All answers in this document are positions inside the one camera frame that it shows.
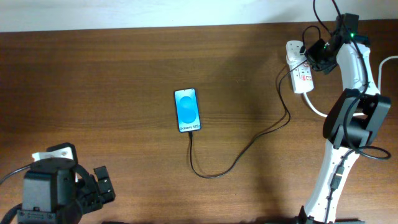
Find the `blue Samsung Galaxy smartphone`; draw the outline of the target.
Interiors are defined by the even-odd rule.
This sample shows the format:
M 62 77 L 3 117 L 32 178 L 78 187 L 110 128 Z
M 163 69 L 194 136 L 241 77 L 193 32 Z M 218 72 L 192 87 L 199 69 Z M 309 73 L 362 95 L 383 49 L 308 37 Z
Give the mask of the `blue Samsung Galaxy smartphone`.
M 201 120 L 196 90 L 194 88 L 176 90 L 174 98 L 179 132 L 187 133 L 200 130 Z

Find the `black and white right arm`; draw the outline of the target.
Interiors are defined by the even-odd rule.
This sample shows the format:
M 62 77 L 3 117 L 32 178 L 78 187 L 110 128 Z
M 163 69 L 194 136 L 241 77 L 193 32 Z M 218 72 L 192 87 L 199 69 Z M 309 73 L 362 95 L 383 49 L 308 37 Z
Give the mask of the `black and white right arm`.
M 391 107 L 373 82 L 369 64 L 370 43 L 358 35 L 359 17 L 338 14 L 329 41 L 319 39 L 304 53 L 314 71 L 330 73 L 339 67 L 344 91 L 323 125 L 325 155 L 309 200 L 297 223 L 335 223 L 336 208 L 348 174 L 356 160 L 371 158 L 372 145 Z

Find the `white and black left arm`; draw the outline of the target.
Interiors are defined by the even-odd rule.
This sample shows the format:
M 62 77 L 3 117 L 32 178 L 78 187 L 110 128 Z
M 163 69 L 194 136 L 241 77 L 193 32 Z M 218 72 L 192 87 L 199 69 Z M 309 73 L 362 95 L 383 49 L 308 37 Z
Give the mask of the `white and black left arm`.
M 34 161 L 1 179 L 26 171 L 22 202 L 12 207 L 1 223 L 79 223 L 83 215 L 103 208 L 116 198 L 106 166 L 94 174 L 79 164 L 76 147 L 61 143 L 32 154 Z

